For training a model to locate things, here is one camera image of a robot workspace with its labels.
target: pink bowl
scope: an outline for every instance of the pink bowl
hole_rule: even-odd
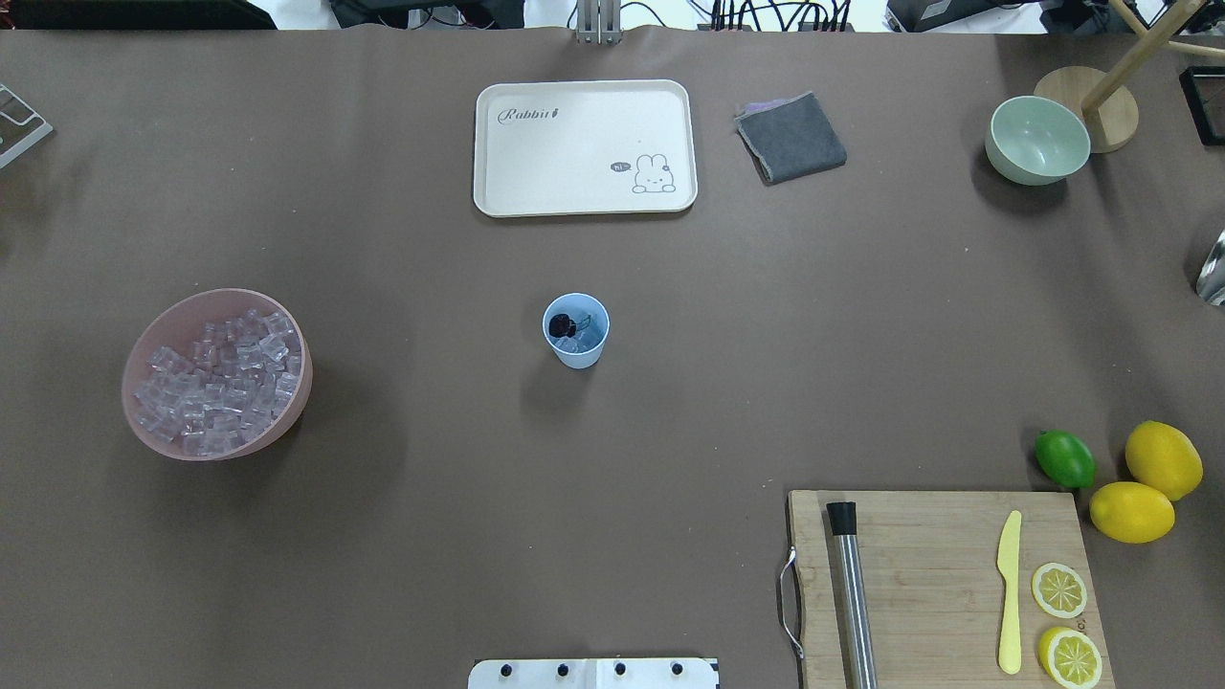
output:
[[[168,345],[180,353],[187,352],[191,342],[200,336],[200,330],[206,321],[223,321],[225,319],[241,315],[247,309],[257,309],[265,315],[271,314],[272,311],[281,311],[285,314],[285,316],[289,318],[289,321],[294,325],[294,331],[298,332],[298,338],[301,341],[303,374],[298,383],[298,390],[295,390],[294,396],[289,398],[289,406],[285,408],[285,412],[277,417],[277,419],[272,422],[272,425],[265,429],[263,433],[257,435],[246,445],[223,455],[211,455],[207,457],[185,455],[183,452],[183,447],[179,445],[163,443],[162,440],[154,438],[153,434],[141,428],[141,425],[136,423],[136,412],[140,411],[141,403],[132,396],[132,394],[141,385],[141,383],[148,380],[149,378],[149,356],[163,345]],[[145,332],[136,341],[136,346],[132,347],[132,353],[127,356],[127,365],[124,367],[124,416],[127,417],[127,425],[131,427],[132,433],[135,433],[142,443],[167,457],[184,461],[216,461],[228,460],[230,457],[241,457],[243,455],[250,455],[256,450],[267,447],[277,438],[284,435],[284,433],[289,430],[289,427],[298,421],[298,417],[303,413],[303,407],[306,406],[306,397],[310,396],[310,384],[314,378],[314,373],[315,371],[310,360],[310,349],[306,347],[306,336],[303,335],[301,327],[298,326],[298,321],[294,320],[294,315],[289,313],[289,309],[282,306],[276,299],[250,289],[227,288],[201,292],[200,294],[187,297],[183,302],[179,302],[167,309],[157,318],[157,320],[145,329]]]

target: white cup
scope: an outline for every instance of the white cup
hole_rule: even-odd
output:
[[[557,314],[566,314],[575,324],[587,322],[584,327],[576,330],[575,335],[575,338],[584,345],[582,351],[570,352],[560,348],[557,346],[559,338],[549,335],[549,321]],[[572,369],[584,369],[598,362],[600,352],[604,351],[604,342],[609,338],[609,313],[595,297],[572,292],[557,297],[549,304],[549,308],[544,310],[544,318],[540,319],[540,330],[544,332],[544,341],[549,343],[561,363]]]

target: yellow lemon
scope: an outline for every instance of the yellow lemon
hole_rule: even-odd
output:
[[[1093,640],[1068,626],[1052,626],[1038,640],[1038,662],[1066,689],[1090,689],[1101,679],[1101,653]]]
[[[1046,614],[1072,619],[1084,612],[1089,588],[1074,569],[1060,563],[1046,563],[1034,570],[1029,582],[1034,601]]]
[[[1171,500],[1191,493],[1204,479],[1204,462],[1185,433],[1159,421],[1147,421],[1127,438],[1127,470]]]
[[[1148,543],[1174,528],[1174,505],[1143,483],[1116,481],[1089,499],[1089,519],[1102,533],[1123,543]]]

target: folded towel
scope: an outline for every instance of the folded towel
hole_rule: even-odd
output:
[[[766,181],[786,181],[846,162],[846,150],[812,92],[750,103],[736,129],[761,163]]]

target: black cap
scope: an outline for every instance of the black cap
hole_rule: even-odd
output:
[[[829,503],[826,509],[834,536],[855,536],[855,503]]]

